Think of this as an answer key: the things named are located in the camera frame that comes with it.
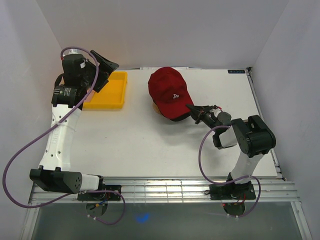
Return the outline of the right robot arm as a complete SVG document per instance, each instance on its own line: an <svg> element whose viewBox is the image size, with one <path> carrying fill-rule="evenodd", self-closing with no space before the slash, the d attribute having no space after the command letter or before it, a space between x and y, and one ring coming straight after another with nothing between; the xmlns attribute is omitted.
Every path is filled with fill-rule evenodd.
<svg viewBox="0 0 320 240"><path fill-rule="evenodd" d="M202 176L213 186L218 187L232 198L237 199L252 184L253 172L259 161L276 146L276 137L259 115L232 119L232 116L217 105L196 106L187 104L195 124L204 123L210 130L203 137L198 151L198 165ZM206 138L213 134L214 146L228 149L238 146L240 154L226 182L209 179L201 163L203 145Z"/></svg>

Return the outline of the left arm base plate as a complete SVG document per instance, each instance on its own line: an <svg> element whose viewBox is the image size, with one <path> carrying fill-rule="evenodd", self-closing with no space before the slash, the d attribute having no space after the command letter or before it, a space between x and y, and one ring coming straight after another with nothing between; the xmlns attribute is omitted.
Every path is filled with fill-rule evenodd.
<svg viewBox="0 0 320 240"><path fill-rule="evenodd" d="M121 193L122 192L122 186L121 185L102 185L103 191L108 192L100 192L100 193L84 193L79 194L77 196L78 201L120 201L121 197L114 193Z"/></svg>

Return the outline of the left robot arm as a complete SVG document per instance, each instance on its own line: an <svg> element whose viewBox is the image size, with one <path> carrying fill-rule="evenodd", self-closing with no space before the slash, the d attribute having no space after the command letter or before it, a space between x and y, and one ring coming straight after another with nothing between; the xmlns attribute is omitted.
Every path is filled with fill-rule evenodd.
<svg viewBox="0 0 320 240"><path fill-rule="evenodd" d="M30 179L47 192L77 194L82 191L100 200L106 187L98 175L71 171L71 148L84 101L91 92L100 92L109 76L119 67L96 51L93 61L78 52L62 55L63 72L55 83L51 99L52 123L45 152L37 169L31 169Z"/></svg>

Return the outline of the black NY cap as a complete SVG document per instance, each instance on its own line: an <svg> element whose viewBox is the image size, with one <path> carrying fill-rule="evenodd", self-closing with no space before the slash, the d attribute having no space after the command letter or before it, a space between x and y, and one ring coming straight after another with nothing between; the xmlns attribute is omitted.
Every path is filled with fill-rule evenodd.
<svg viewBox="0 0 320 240"><path fill-rule="evenodd" d="M188 117L190 116L190 113L187 112L181 116L178 116L176 118L170 118L169 120L172 121L172 122L180 122L180 121L183 121L185 119L187 119Z"/></svg>

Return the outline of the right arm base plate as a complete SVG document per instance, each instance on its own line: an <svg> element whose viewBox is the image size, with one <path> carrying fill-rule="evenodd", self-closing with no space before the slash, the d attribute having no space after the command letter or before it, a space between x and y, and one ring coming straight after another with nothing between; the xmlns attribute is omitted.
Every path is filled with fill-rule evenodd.
<svg viewBox="0 0 320 240"><path fill-rule="evenodd" d="M255 200L256 193L251 182L244 184L210 184L208 194L211 200Z"/></svg>

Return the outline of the red LA cap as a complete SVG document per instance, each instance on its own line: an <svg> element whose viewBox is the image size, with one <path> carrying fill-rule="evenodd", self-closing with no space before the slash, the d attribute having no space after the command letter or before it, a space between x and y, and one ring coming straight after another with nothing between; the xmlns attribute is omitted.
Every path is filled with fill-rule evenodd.
<svg viewBox="0 0 320 240"><path fill-rule="evenodd" d="M161 67L150 75L148 93L167 119L190 113L186 104L194 104L183 76L169 66Z"/></svg>

